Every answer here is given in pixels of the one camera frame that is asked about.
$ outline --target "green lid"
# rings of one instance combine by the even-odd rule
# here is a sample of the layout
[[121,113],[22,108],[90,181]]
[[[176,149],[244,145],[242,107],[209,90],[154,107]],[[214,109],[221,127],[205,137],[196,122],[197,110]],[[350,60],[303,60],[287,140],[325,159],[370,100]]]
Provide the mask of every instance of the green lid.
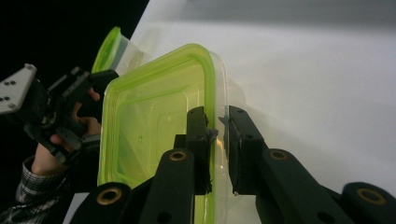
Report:
[[106,36],[99,48],[98,54],[96,55],[95,62],[93,63],[92,73],[102,72],[110,69],[116,58],[119,50],[122,34],[120,27],[115,26]]
[[[114,181],[134,188],[153,177],[175,135],[186,133],[190,109],[203,106],[208,128],[214,128],[215,98],[215,65],[209,51],[197,44],[111,81],[103,105],[98,185]],[[195,223],[213,220],[212,197],[196,196]]]

